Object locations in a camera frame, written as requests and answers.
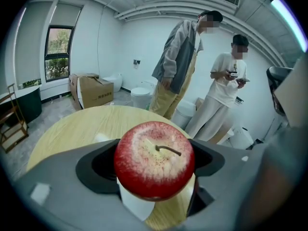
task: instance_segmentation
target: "person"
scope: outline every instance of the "person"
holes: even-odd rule
[[[208,141],[220,129],[228,111],[235,103],[238,89],[246,82],[238,80],[246,78],[247,66],[243,54],[248,52],[248,39],[243,35],[235,35],[231,43],[231,53],[220,54],[211,70],[214,79],[204,102],[188,123],[185,132],[192,138]],[[231,77],[230,72],[237,72],[238,77]]]
[[[219,27],[223,17],[210,11],[198,19],[197,23],[181,21],[173,28],[152,74],[158,83],[149,110],[169,120],[189,86],[197,54],[203,50],[200,35],[210,27]]]

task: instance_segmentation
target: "wooden rack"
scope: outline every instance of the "wooden rack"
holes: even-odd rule
[[[14,148],[21,140],[28,137],[28,126],[25,122],[22,111],[20,110],[18,100],[15,94],[14,84],[8,86],[9,94],[0,99],[0,104],[7,99],[11,99],[12,108],[6,111],[4,114],[0,115],[0,126],[5,123],[5,121],[11,117],[12,115],[16,115],[18,122],[6,129],[5,131],[0,131],[1,133],[1,146],[4,148],[5,152],[8,153],[11,149]],[[12,96],[15,96],[16,105],[13,103]]]

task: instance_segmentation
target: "ceiling light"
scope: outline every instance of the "ceiling light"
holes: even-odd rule
[[[293,15],[291,9],[286,5],[283,0],[273,0],[271,2],[273,7],[278,11],[278,13],[285,19],[289,27],[292,29],[301,49],[303,52],[306,52],[308,48],[307,37],[301,28],[296,17]]]

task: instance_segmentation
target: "apple stem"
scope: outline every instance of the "apple stem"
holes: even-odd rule
[[[155,149],[159,152],[159,149],[167,149],[167,150],[170,150],[171,152],[174,152],[175,154],[177,154],[177,155],[179,155],[179,156],[181,156],[182,155],[182,153],[181,152],[178,152],[178,151],[176,151],[176,150],[174,150],[174,149],[172,149],[172,148],[170,148],[170,147],[168,147],[168,146],[164,146],[164,145],[156,145],[155,146]]]

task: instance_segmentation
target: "apple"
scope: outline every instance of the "apple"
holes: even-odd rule
[[[175,127],[157,121],[126,132],[114,155],[116,176],[126,190],[149,200],[166,200],[180,192],[194,172],[194,152]]]

